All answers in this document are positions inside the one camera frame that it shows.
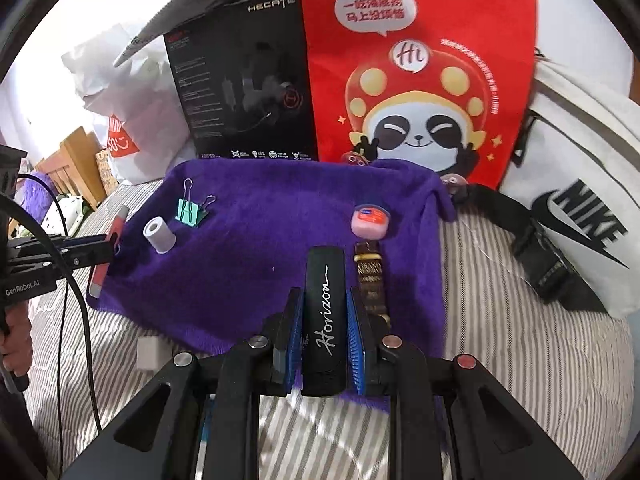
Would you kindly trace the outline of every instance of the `red shopping bag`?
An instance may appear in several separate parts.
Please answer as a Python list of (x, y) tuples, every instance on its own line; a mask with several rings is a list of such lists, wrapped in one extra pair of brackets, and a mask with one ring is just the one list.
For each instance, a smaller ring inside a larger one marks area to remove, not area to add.
[(403, 158), (497, 187), (527, 106), (536, 0), (302, 0), (321, 160)]

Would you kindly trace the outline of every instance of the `human hand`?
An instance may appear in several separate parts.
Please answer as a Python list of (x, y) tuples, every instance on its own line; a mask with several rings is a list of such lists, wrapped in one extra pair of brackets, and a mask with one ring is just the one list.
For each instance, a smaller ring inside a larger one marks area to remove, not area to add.
[(29, 321), (28, 302), (16, 304), (5, 312), (5, 321), (10, 334), (0, 332), (0, 353), (4, 367), (17, 377), (25, 375), (31, 368), (33, 359), (33, 341), (31, 340), (31, 322)]

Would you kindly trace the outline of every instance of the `finger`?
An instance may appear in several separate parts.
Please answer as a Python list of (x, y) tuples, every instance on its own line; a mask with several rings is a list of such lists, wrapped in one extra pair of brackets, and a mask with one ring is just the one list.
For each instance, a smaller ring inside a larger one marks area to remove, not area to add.
[(31, 362), (33, 360), (33, 350), (25, 352), (9, 354), (4, 356), (2, 364), (4, 367), (13, 372), (16, 376), (21, 377), (26, 374), (31, 368)]
[(29, 320), (20, 326), (15, 326), (11, 333), (5, 337), (4, 342), (0, 346), (3, 354), (11, 354), (20, 351), (27, 343), (31, 341), (31, 323)]
[(15, 306), (12, 306), (4, 314), (4, 319), (9, 328), (24, 323), (26, 319), (29, 319), (29, 304), (26, 301), (23, 301)]

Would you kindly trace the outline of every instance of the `red and white pen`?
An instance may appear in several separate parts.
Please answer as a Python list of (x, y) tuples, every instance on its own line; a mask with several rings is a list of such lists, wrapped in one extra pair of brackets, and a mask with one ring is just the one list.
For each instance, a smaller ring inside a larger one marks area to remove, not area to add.
[[(127, 221), (127, 216), (129, 215), (129, 207), (122, 206), (116, 215), (116, 218), (113, 219), (111, 223), (111, 228), (109, 229), (109, 233), (107, 234), (107, 240), (111, 240), (113, 235), (115, 234), (115, 240), (113, 240), (113, 246), (118, 243), (120, 240), (120, 236), (122, 235), (122, 230), (124, 229), (124, 222)], [(89, 296), (93, 298), (100, 298), (100, 293), (102, 292), (102, 284), (104, 283), (104, 279), (107, 276), (107, 270), (109, 270), (109, 264), (101, 264), (95, 267), (94, 275), (91, 278), (91, 283), (89, 284)]]

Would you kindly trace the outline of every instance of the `white cylinder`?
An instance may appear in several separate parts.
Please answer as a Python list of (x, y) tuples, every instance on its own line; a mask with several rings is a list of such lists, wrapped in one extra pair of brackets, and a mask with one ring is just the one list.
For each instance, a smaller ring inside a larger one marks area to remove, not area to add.
[(168, 252), (175, 244), (175, 235), (161, 216), (156, 216), (146, 223), (142, 234), (153, 245), (158, 254)]

